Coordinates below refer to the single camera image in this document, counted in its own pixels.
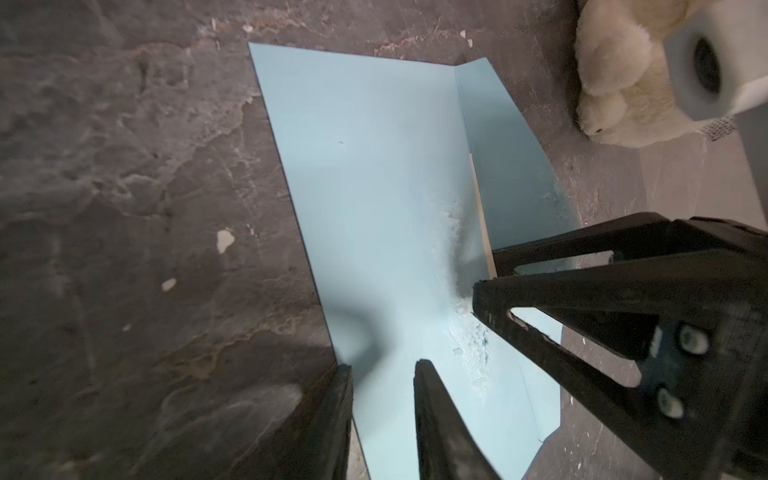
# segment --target concrete floor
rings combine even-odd
[[[768,230],[738,132],[686,135],[641,151],[649,210],[669,218],[729,218]]]
[[[247,41],[488,57],[583,224],[646,210],[662,171],[724,155],[583,137],[577,16],[568,0],[3,2],[0,477],[232,476],[333,364]],[[712,181],[700,170],[691,191]],[[562,405],[529,478],[657,478]]]

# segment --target white plush toy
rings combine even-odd
[[[664,37],[702,0],[588,0],[576,30],[578,120],[602,144],[643,147],[695,131],[675,105]]]

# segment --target light blue cardboard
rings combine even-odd
[[[494,227],[494,247],[561,233],[572,218],[527,125],[482,128],[521,120],[490,64],[250,50],[333,348],[353,368],[372,480],[419,477],[412,381],[421,358],[434,362],[502,478],[521,478],[559,424],[559,388],[472,315],[472,284],[488,271],[470,147],[484,208],[507,224]],[[503,157],[499,135],[516,139]],[[488,176],[498,174],[525,190],[497,194]],[[559,341],[559,324],[539,320]]]

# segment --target metal bolt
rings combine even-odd
[[[694,355],[703,355],[710,349],[710,338],[706,333],[690,325],[683,325],[680,335],[680,348]]]
[[[659,410],[671,419],[682,419],[685,407],[676,396],[669,393],[669,390],[661,387],[656,394],[656,400],[659,404]]]

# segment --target paint chip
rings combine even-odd
[[[168,290],[174,288],[176,286],[176,277],[169,278],[168,280],[165,280],[163,283],[160,284],[160,288],[163,289],[164,292],[167,292]]]
[[[235,237],[229,230],[216,232],[216,250],[219,250],[219,255],[226,252],[232,243],[235,243]]]

